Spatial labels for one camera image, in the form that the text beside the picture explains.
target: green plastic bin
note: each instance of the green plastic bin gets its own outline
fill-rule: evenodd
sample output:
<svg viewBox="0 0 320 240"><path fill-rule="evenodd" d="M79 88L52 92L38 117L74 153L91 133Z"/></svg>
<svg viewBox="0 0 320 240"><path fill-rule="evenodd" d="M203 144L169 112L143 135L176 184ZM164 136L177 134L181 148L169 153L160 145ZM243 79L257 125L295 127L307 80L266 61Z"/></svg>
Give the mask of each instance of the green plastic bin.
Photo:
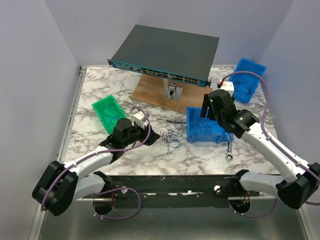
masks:
<svg viewBox="0 0 320 240"><path fill-rule="evenodd" d="M112 95L93 103L92 107L108 134L113 133L119 119L126 118L125 112Z"/></svg>

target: blue plastic bin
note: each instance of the blue plastic bin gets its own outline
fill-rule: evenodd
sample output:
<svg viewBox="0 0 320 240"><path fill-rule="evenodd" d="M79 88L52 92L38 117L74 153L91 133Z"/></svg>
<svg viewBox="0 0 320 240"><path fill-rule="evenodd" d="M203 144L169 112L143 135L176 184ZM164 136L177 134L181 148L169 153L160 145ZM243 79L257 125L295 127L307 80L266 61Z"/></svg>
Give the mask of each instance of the blue plastic bin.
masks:
<svg viewBox="0 0 320 240"><path fill-rule="evenodd" d="M200 117L201 107L186 107L187 141L226 143L233 141L232 133L226 132L216 121Z"/></svg>
<svg viewBox="0 0 320 240"><path fill-rule="evenodd" d="M266 71L266 68L266 66L263 66L259 63L256 63L243 57L238 62L234 71L249 71L262 77ZM237 101L245 104L249 103L260 82L260 80L257 77L251 74L233 75L229 78L229 81L233 82L234 86L234 93L232 96Z"/></svg>

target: white wall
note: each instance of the white wall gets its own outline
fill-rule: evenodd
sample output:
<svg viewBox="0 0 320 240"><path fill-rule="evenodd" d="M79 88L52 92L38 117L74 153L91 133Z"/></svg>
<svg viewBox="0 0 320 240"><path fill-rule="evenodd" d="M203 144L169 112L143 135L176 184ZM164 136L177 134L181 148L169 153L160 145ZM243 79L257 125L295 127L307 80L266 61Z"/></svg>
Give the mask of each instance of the white wall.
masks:
<svg viewBox="0 0 320 240"><path fill-rule="evenodd" d="M277 135L310 163L320 163L319 10L319 0L295 0L261 60ZM320 202L319 192L314 202ZM320 206L308 210L320 237Z"/></svg>
<svg viewBox="0 0 320 240"><path fill-rule="evenodd" d="M215 64L259 60L293 0L45 0L75 59L108 65L135 24L220 37Z"/></svg>
<svg viewBox="0 0 320 240"><path fill-rule="evenodd" d="M31 192L55 160L79 75L43 0L0 7L0 239L28 239Z"/></svg>

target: wooden board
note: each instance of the wooden board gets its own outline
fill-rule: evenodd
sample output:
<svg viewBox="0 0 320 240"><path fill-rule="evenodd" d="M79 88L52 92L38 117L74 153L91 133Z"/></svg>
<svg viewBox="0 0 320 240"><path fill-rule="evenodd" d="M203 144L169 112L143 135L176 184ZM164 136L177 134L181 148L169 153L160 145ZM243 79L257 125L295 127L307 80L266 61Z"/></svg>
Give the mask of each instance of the wooden board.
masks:
<svg viewBox="0 0 320 240"><path fill-rule="evenodd" d="M204 95L212 92L210 87L195 86L180 81L169 82L175 83L178 88L182 88L180 101L163 97L165 91L163 78L145 74L142 75L131 98L176 112L182 106L202 107ZM185 114L186 107L181 108L179 112Z"/></svg>

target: marble tabletop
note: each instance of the marble tabletop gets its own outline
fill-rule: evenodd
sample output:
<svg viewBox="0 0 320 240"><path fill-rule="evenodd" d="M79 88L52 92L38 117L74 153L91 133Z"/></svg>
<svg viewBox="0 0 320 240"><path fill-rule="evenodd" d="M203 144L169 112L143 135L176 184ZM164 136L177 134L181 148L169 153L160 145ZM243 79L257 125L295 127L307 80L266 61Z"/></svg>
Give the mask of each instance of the marble tabletop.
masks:
<svg viewBox="0 0 320 240"><path fill-rule="evenodd" d="M219 79L232 73L234 66L212 66L209 79L215 88ZM173 120L176 112L131 99L141 74L110 66L88 67L65 155L65 162L75 160L93 151L108 136L92 104L113 95L129 119L131 108L138 106L150 114L152 128L156 133L166 129L166 120ZM261 86L249 104L236 103L238 109L248 109L261 118L266 99ZM266 128L276 136L270 115ZM254 148L241 139L232 143L233 161L225 159L227 144L213 142L186 142L173 153L167 154L165 142L160 138L152 146L141 146L126 152L111 165L99 170L109 175L210 175L235 174L241 169L263 174L276 174L276 169Z"/></svg>

